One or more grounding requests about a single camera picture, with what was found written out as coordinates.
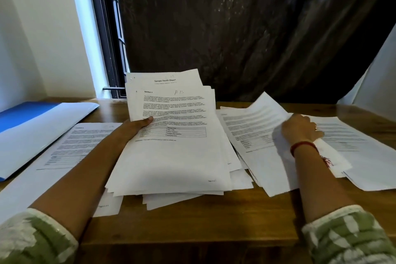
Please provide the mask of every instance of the brown curtain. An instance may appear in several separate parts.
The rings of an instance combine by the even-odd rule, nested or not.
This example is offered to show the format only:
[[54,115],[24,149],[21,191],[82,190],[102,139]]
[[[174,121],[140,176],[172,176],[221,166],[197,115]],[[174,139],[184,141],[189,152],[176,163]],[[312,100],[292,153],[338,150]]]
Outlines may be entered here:
[[[198,68],[217,100],[254,101],[266,91],[288,102],[329,102],[321,96],[331,90],[333,102],[353,87],[369,62],[335,71],[334,59],[377,2],[119,0],[131,71]],[[337,75],[354,70],[339,84]]]

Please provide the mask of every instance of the wooden desk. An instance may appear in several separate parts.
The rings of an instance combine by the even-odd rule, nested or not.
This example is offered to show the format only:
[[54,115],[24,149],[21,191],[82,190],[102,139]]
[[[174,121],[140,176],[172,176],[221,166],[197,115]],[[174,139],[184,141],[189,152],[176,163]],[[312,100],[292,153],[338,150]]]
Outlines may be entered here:
[[[83,122],[122,122],[128,118],[126,100],[92,100],[101,106]],[[250,103],[218,102],[217,106],[248,107]],[[283,104],[289,112],[338,116],[360,131],[396,148],[396,123],[357,107]],[[348,194],[372,212],[396,242],[396,190],[364,192],[340,179]],[[247,242],[287,246],[299,241],[304,223],[298,190],[269,198],[262,188],[205,195],[147,211],[141,196],[125,196],[120,213],[93,218],[82,239],[87,245],[140,243]]]

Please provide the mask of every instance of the green sleeve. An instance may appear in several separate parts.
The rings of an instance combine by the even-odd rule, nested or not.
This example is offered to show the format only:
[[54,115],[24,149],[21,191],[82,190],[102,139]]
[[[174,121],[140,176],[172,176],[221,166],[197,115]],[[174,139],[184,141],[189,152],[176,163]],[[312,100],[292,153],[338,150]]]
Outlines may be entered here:
[[0,225],[0,264],[73,263],[77,247],[68,230],[35,209]]
[[348,206],[303,228],[315,264],[396,263],[396,249],[374,216]]

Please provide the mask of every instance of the red thread bracelet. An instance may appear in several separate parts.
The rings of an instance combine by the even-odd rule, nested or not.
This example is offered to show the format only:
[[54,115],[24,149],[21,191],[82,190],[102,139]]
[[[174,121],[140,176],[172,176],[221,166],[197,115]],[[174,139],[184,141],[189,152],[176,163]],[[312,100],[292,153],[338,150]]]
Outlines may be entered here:
[[312,147],[313,147],[314,149],[316,149],[316,151],[319,153],[319,151],[318,151],[318,149],[316,148],[315,144],[313,144],[312,142],[309,142],[309,141],[300,141],[300,142],[297,142],[297,143],[293,144],[293,145],[290,147],[290,153],[291,153],[291,155],[294,157],[294,151],[295,151],[295,149],[296,149],[297,147],[301,146],[301,145],[304,145],[304,144],[312,146]]

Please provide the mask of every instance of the dark curtain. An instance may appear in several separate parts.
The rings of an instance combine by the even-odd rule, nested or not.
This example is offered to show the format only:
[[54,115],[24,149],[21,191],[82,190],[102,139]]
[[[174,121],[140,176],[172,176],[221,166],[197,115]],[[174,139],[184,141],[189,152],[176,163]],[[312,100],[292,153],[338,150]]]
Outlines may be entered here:
[[131,71],[198,68],[218,101],[254,101],[266,91],[277,101],[334,103],[390,32],[396,16],[383,10],[394,11],[393,1],[119,3]]

